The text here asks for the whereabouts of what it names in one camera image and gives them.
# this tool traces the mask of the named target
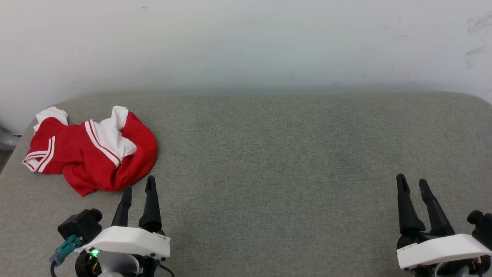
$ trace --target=red garment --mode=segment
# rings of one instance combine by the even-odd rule
[[[62,173],[81,196],[132,185],[157,158],[154,135],[124,107],[115,106],[101,123],[67,126],[67,114],[55,107],[36,117],[39,124],[23,164],[32,172]]]

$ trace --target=white stripe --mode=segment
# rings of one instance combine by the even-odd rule
[[[94,146],[101,150],[101,152],[106,155],[106,157],[108,157],[114,164],[115,166],[119,166],[120,165],[120,162],[116,159],[115,156],[111,155],[108,150],[102,148],[101,146],[99,146],[99,144],[97,144],[97,141],[96,141],[96,137],[94,137],[92,135],[92,132],[91,132],[91,126],[90,126],[90,121],[86,121],[86,132],[87,132],[87,135],[89,135],[89,138],[91,139],[92,143],[94,144]]]
[[[48,153],[50,152],[51,150],[51,138],[48,140]],[[39,161],[39,163],[34,167],[34,171],[37,172],[37,169],[39,167],[39,165],[44,161],[46,160],[46,158],[48,157],[48,155],[44,156],[44,158],[41,159],[41,161]]]
[[[48,153],[48,151],[34,151],[34,152],[31,152],[27,155],[27,157],[30,157],[31,155],[46,155]]]
[[[51,153],[46,159],[46,162],[39,168],[38,172],[43,172],[44,168],[50,163],[51,159],[53,159],[53,155],[55,154],[55,136],[51,138]]]
[[[44,155],[31,155],[29,157],[26,157],[26,160],[35,159],[35,158],[43,158],[44,156],[46,156],[46,154],[44,154]]]

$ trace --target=black cable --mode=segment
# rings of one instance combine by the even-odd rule
[[[163,265],[159,265],[160,268],[162,268],[163,270],[169,272],[171,274],[172,277],[174,277],[174,273],[167,267],[163,266]]]
[[[53,261],[53,263],[51,263],[51,267],[50,267],[50,273],[51,273],[51,277],[57,277],[57,275],[55,274],[55,265],[57,263],[55,261]]]

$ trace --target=white sleeve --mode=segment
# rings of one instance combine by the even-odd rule
[[[37,123],[36,126],[34,126],[34,131],[37,132],[37,130],[39,129],[39,126],[41,125],[41,123],[46,118],[49,118],[49,117],[55,117],[62,124],[68,126],[68,121],[67,121],[68,114],[64,110],[57,109],[56,107],[51,107],[51,108],[48,108],[48,109],[46,109],[46,110],[44,110],[44,111],[39,112],[38,114],[36,114],[36,119],[37,119],[37,122],[38,123]]]

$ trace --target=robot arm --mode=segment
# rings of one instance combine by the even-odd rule
[[[401,237],[397,243],[400,268],[414,276],[481,276],[489,270],[492,256],[492,215],[474,211],[468,221],[475,224],[472,235],[455,234],[427,181],[419,181],[427,206],[431,230],[418,218],[405,176],[397,176]]]
[[[147,199],[140,228],[128,227],[128,210],[132,190],[126,187],[111,227],[102,230],[102,214],[96,209],[84,210],[69,217],[58,227],[66,241],[51,257],[52,276],[70,252],[79,253],[75,263],[78,277],[153,277],[161,262],[171,255],[170,238],[162,230],[155,179],[149,176],[145,188]]]

